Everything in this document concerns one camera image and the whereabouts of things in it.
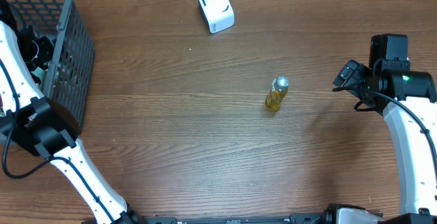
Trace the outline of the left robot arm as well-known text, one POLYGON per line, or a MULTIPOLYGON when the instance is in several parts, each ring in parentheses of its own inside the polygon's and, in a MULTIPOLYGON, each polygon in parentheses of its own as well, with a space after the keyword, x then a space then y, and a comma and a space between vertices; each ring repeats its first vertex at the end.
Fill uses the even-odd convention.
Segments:
POLYGON ((144 223, 126 200, 111 188, 87 154, 79 124, 65 107, 46 97, 38 87, 37 68, 46 70, 54 46, 37 38, 31 26, 19 30, 6 0, 1 0, 1 134, 6 141, 1 157, 4 174, 23 179, 52 164, 70 181, 94 213, 95 223, 144 223), (26 173, 9 171, 8 151, 15 142, 43 162, 26 173))

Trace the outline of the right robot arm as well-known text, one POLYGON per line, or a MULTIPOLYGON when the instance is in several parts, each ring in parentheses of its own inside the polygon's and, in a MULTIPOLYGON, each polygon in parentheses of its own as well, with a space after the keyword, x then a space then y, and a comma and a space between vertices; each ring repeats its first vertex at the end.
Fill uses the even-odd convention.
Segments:
POLYGON ((436 87, 430 73, 410 66, 408 37, 380 34, 371 38, 369 63, 351 59, 333 81, 334 92, 358 98, 355 111, 374 111, 389 128, 399 173, 399 215, 385 219, 357 206, 331 204, 321 223, 436 222, 436 87))

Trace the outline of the yellow drink bottle grey cap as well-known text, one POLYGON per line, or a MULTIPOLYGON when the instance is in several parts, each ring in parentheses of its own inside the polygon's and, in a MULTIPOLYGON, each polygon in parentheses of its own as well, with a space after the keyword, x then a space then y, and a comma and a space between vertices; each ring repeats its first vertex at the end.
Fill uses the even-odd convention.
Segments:
POLYGON ((280 109, 281 102, 288 92, 289 83, 286 76, 279 76, 272 81, 270 91, 265 99, 265 106, 269 111, 280 109))

